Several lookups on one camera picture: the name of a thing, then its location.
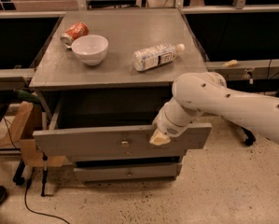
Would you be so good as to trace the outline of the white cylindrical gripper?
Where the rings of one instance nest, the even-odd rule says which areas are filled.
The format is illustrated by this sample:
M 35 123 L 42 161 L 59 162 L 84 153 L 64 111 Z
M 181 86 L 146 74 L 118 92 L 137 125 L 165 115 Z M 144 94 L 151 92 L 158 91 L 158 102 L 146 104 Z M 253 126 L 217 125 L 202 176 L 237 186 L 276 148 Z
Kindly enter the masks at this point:
M 162 146 L 171 142 L 170 137 L 180 136 L 188 125 L 203 114 L 200 110 L 183 107 L 175 98 L 165 103 L 157 117 L 153 120 L 156 130 L 149 139 L 149 143 Z

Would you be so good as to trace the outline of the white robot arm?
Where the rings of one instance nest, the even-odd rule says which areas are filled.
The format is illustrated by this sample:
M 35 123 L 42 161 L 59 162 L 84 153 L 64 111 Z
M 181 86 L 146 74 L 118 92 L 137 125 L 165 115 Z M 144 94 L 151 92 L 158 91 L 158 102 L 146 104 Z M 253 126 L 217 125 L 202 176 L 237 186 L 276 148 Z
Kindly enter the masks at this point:
M 186 73 L 172 85 L 171 100 L 153 120 L 150 143 L 161 146 L 180 136 L 204 113 L 223 117 L 279 144 L 279 98 L 229 89 L 215 72 Z

